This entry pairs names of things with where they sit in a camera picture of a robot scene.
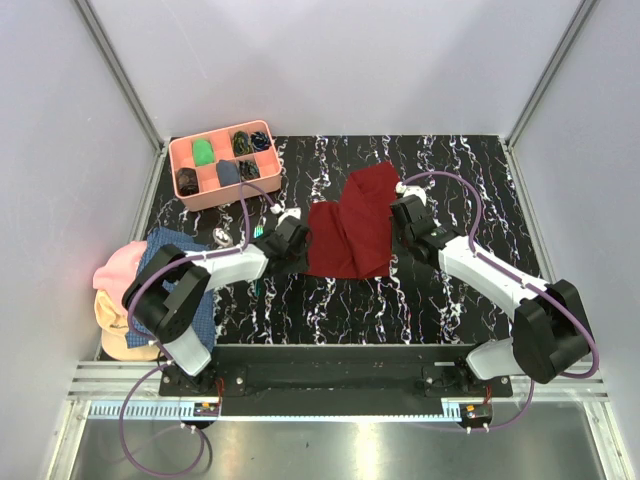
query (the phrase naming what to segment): blue folded cloth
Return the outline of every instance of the blue folded cloth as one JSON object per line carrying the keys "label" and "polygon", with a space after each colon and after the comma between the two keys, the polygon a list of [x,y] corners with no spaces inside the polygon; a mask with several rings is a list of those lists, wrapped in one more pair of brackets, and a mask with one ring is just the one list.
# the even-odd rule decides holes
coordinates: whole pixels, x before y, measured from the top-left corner
{"label": "blue folded cloth", "polygon": [[[140,259],[140,265],[138,266],[137,273],[139,274],[140,271],[149,263],[156,252],[160,250],[160,247],[169,244],[175,245],[180,250],[189,250],[192,252],[209,250],[209,247],[206,245],[199,245],[195,243],[186,233],[174,232],[173,230],[169,230],[164,227],[156,228],[147,238],[147,249]],[[169,282],[164,282],[164,287],[171,292],[173,291],[174,285]],[[133,323],[141,332],[150,333],[149,330],[143,327],[135,318]],[[193,317],[193,323],[191,325],[202,344],[207,347],[209,351],[213,350],[213,346],[216,343],[216,325],[213,320],[212,291],[206,292],[202,297],[202,301],[196,310],[196,314]],[[146,338],[132,332],[127,332],[125,338],[127,339],[127,346],[129,348],[141,347],[143,345],[147,345],[148,342]]]}
{"label": "blue folded cloth", "polygon": [[219,160],[216,163],[216,173],[221,187],[228,187],[240,183],[238,166],[229,160]]}

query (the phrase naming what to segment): green folded cloth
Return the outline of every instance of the green folded cloth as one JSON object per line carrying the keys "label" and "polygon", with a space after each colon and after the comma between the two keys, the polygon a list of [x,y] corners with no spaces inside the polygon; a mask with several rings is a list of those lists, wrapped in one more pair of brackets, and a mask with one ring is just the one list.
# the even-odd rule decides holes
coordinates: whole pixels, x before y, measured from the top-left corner
{"label": "green folded cloth", "polygon": [[196,167],[203,167],[215,161],[216,156],[213,154],[213,148],[207,140],[199,138],[193,142],[193,162]]}

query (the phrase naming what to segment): pink storage box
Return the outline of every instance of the pink storage box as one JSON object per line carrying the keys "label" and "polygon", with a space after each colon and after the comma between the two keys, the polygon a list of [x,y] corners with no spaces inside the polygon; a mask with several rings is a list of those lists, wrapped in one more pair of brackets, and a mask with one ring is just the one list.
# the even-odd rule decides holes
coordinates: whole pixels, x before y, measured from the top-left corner
{"label": "pink storage box", "polygon": [[[269,136],[271,146],[268,150],[262,152],[254,152],[249,155],[236,157],[233,154],[231,142],[236,132],[244,131],[249,136],[254,132],[264,132]],[[204,138],[211,142],[213,153],[216,161],[210,165],[196,167],[193,161],[193,147],[195,140]],[[229,128],[221,128],[211,132],[199,133],[188,137],[178,138],[169,144],[169,159],[171,160],[171,176],[173,177],[173,191],[185,207],[195,212],[204,210],[205,208],[216,207],[227,203],[240,200],[240,188],[238,185],[229,185],[228,187],[220,187],[218,182],[218,174],[216,173],[216,163],[219,160],[230,160],[236,163],[242,161],[255,162],[260,170],[260,178],[256,180],[248,180],[246,183],[253,183],[262,188],[265,192],[274,192],[280,189],[282,183],[282,166],[276,149],[273,145],[273,137],[269,131],[266,122],[256,120],[255,122],[234,125]],[[193,168],[198,177],[198,188],[200,193],[183,197],[178,193],[178,184],[176,181],[176,172],[181,168]],[[243,187],[244,197],[255,197],[260,193],[251,188]]]}

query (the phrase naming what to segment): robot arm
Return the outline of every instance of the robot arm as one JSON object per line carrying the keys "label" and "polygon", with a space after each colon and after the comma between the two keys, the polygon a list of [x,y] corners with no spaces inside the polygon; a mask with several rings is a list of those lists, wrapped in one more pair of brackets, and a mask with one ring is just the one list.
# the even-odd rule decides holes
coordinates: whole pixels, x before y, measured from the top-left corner
{"label": "robot arm", "polygon": [[[469,238],[455,227],[437,225],[425,204],[426,196],[420,187],[408,187],[404,196],[392,203],[400,242],[418,261],[475,288],[513,321],[511,338],[487,342],[469,353],[463,368],[472,382],[526,374],[536,382],[548,383],[589,353],[585,338],[569,320],[535,292],[524,288],[531,284],[546,291],[589,330],[582,301],[573,285],[564,280],[548,285],[477,244],[473,252]],[[520,283],[489,265],[479,254],[515,274]]]}
{"label": "robot arm", "polygon": [[[198,339],[191,323],[205,292],[239,281],[251,282],[263,275],[289,273],[291,266],[306,265],[309,228],[300,221],[300,209],[279,217],[274,230],[252,240],[244,250],[231,247],[207,252],[183,252],[165,245],[153,256],[125,292],[122,304],[129,308],[142,285],[160,269],[185,257],[201,257],[177,265],[149,286],[135,307],[135,318],[144,325],[188,375],[198,375],[211,354]],[[169,292],[164,282],[175,283]]]}

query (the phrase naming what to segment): metal floor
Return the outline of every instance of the metal floor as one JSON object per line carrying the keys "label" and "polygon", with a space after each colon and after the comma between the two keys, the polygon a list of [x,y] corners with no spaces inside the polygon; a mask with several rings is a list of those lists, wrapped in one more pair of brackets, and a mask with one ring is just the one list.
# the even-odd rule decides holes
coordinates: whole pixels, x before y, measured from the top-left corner
{"label": "metal floor", "polygon": [[[494,423],[515,414],[514,404],[496,405]],[[169,422],[129,421],[130,449]],[[418,425],[389,423],[218,422],[205,430],[213,446],[195,473],[183,478],[281,480],[413,479],[603,479],[580,404],[534,404],[512,428],[486,434],[439,433]],[[148,443],[136,458],[145,466],[175,472],[199,449],[195,437],[173,431]],[[89,420],[75,480],[148,479],[122,458],[118,424]]]}

